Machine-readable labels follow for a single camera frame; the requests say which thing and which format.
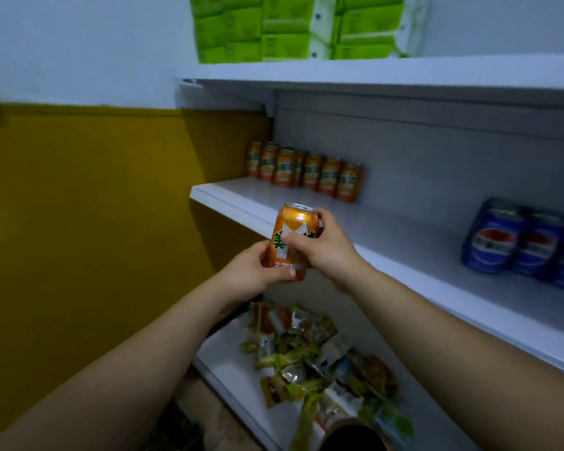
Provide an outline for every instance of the floor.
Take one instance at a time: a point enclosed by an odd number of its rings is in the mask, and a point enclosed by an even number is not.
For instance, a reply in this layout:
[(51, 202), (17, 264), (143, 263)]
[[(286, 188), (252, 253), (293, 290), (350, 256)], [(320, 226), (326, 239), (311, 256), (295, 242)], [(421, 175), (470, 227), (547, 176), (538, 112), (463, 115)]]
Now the floor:
[(264, 450), (195, 370), (188, 370), (175, 398), (204, 427), (205, 451)]

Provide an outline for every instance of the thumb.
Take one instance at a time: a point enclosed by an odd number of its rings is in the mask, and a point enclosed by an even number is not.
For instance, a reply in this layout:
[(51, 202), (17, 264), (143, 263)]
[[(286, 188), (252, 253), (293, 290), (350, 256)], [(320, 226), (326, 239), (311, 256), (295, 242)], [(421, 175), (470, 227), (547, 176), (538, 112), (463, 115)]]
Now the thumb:
[(313, 252), (313, 244), (316, 241), (299, 233), (282, 233), (282, 242), (309, 256)]
[(296, 277), (296, 271), (292, 266), (264, 267), (263, 276), (268, 285), (277, 281), (290, 281)]

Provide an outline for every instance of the right hand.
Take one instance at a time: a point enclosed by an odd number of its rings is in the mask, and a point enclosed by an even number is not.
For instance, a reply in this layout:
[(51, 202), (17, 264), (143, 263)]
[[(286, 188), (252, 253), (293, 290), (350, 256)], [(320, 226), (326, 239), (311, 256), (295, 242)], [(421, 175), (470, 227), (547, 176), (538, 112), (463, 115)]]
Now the right hand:
[(371, 266), (355, 250), (329, 211), (316, 209), (316, 212), (323, 222), (322, 235), (311, 239), (298, 233), (283, 233), (282, 241), (302, 251), (313, 267), (332, 280), (341, 292), (347, 293), (356, 272)]

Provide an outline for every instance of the left hand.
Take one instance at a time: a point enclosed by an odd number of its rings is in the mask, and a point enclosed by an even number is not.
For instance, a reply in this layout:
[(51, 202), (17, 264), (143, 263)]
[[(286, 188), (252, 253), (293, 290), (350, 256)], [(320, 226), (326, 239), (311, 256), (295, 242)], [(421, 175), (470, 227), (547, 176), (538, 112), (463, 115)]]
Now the left hand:
[(257, 242), (241, 251), (215, 278), (226, 288), (230, 302), (248, 301), (278, 281), (295, 279), (296, 272), (290, 266), (263, 267), (261, 260), (269, 247), (269, 241)]

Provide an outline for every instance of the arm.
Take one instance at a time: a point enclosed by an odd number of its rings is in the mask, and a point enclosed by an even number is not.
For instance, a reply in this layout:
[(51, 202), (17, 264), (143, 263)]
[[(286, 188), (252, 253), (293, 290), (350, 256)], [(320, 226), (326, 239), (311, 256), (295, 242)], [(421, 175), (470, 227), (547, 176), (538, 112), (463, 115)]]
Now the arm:
[(196, 351), (229, 305), (290, 280), (261, 266), (268, 242), (230, 262), (150, 325), (80, 371), (0, 434), (0, 450), (140, 449)]
[(293, 233), (339, 290), (350, 294), (409, 371), (480, 446), (564, 449), (564, 373), (436, 307), (355, 251), (321, 211), (319, 239)]

